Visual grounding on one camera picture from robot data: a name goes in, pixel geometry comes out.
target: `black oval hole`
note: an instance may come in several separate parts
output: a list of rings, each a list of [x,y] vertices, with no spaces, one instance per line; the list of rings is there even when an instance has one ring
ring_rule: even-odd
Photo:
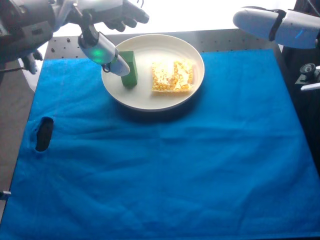
[[[36,133],[35,150],[43,152],[49,147],[53,129],[54,120],[51,117],[43,117]]]

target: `blue tablecloth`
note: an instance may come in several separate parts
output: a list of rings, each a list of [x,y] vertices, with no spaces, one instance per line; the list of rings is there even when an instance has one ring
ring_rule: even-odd
[[[320,179],[273,51],[202,57],[198,93],[158,113],[116,103],[88,59],[46,60],[0,239],[320,236]]]

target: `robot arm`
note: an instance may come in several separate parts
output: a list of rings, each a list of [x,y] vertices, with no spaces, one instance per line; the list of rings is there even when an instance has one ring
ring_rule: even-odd
[[[234,15],[233,23],[247,33],[286,47],[314,49],[318,44],[320,18],[294,10],[245,6]]]
[[[36,73],[37,48],[67,23],[78,24],[79,46],[93,62],[119,76],[130,72],[115,45],[94,24],[104,22],[123,32],[126,26],[147,23],[149,16],[128,0],[1,0],[0,63],[22,58],[24,67]]]

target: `white plate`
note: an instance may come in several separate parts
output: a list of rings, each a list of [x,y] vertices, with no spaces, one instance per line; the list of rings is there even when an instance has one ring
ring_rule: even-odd
[[[174,108],[189,99],[200,87],[205,65],[198,51],[189,43],[168,35],[148,34],[130,38],[116,46],[119,51],[134,51],[138,73],[137,85],[123,86],[121,77],[102,71],[106,90],[121,104],[139,111],[157,112]],[[193,62],[193,89],[188,93],[152,92],[152,62],[190,59]]]

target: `green block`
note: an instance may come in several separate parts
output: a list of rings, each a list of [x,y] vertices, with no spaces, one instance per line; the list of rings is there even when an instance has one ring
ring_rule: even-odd
[[[119,55],[126,61],[130,67],[130,73],[126,76],[122,76],[122,84],[126,88],[133,88],[137,85],[138,72],[134,51],[120,51]]]

